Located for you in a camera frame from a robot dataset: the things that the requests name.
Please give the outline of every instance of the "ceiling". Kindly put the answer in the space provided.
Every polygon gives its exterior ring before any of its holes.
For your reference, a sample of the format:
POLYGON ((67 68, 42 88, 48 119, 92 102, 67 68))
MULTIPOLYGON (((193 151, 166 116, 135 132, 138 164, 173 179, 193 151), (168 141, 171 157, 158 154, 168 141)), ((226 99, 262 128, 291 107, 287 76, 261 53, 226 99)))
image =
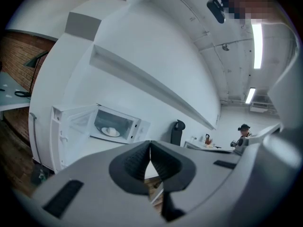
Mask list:
MULTIPOLYGON (((242 103, 250 87, 266 95, 291 60, 295 39, 284 25, 262 25, 262 67, 253 69, 254 41, 250 24, 226 18, 219 24, 206 6, 209 0, 151 0, 189 35, 206 62, 221 102, 242 103)), ((265 97, 255 96, 253 101, 265 97)))

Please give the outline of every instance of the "fluorescent light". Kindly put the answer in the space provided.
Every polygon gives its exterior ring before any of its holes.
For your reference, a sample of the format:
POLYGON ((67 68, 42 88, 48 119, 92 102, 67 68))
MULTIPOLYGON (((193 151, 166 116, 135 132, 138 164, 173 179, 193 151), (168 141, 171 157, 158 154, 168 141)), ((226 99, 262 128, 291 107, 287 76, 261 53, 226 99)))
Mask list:
POLYGON ((248 93, 248 96, 247 96, 247 99, 246 99, 246 104, 250 104, 251 100, 252 100, 252 97, 254 96, 255 94, 255 91, 256 89, 255 88, 250 88, 250 92, 248 93))
POLYGON ((252 32, 254 34, 254 44, 255 44, 254 69, 260 69, 262 63, 262 53, 263 53, 262 26, 252 25, 252 32))

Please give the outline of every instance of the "wooden floor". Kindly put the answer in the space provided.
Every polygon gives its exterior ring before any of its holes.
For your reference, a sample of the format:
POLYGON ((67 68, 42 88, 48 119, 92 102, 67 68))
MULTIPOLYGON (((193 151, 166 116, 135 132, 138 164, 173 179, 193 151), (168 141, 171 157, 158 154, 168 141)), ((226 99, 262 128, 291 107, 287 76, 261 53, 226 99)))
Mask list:
POLYGON ((0 163, 13 188, 31 196, 36 186, 30 182, 34 167, 32 151, 3 121, 0 121, 0 163))

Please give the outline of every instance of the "white wall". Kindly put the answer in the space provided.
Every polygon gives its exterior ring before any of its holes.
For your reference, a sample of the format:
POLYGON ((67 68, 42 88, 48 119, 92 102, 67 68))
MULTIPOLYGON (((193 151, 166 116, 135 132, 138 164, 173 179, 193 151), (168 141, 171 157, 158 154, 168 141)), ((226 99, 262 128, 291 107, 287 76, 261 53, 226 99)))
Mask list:
POLYGON ((88 0, 24 0, 6 29, 57 40, 64 33, 69 12, 86 1, 88 0))
MULTIPOLYGON (((199 139, 210 132, 209 129, 175 108, 95 66, 86 68, 74 90, 76 94, 70 101, 73 105, 98 103, 150 122, 147 140, 169 142, 171 133, 169 127, 177 119, 182 120, 186 125, 181 146, 184 146, 184 141, 190 140, 192 136, 199 139)), ((64 97, 68 97, 69 93, 70 91, 65 91, 64 97)))
MULTIPOLYGON (((42 163, 47 167, 53 168, 49 148, 52 106, 61 104, 69 78, 91 44, 92 41, 86 39, 62 35, 49 52, 36 79, 29 112, 37 117, 36 145, 39 147, 42 163)), ((28 117, 28 129, 33 156, 38 161, 31 115, 28 117)))
POLYGON ((230 143, 233 140, 237 141, 241 136, 238 127, 242 124, 250 126, 250 132, 256 134, 279 122, 280 119, 277 116, 251 112, 246 107, 222 106, 217 131, 213 132, 214 135, 211 135, 211 138, 216 146, 231 149, 230 143))
POLYGON ((95 17, 101 21, 115 11, 127 6, 123 0, 89 0, 73 9, 71 12, 95 17))
POLYGON ((220 103, 213 78, 188 35, 164 11, 151 3, 125 7, 102 21, 95 44, 157 79, 216 127, 220 103))

